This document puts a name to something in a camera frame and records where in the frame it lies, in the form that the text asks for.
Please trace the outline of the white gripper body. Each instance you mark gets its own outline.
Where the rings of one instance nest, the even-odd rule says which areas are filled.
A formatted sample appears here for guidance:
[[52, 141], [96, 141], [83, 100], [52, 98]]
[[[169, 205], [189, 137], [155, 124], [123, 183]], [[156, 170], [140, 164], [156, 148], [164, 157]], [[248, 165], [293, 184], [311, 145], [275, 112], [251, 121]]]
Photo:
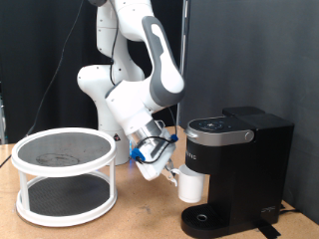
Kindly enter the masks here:
[[176, 136], [138, 130], [134, 134], [134, 161], [146, 180], [157, 178], [175, 150]]

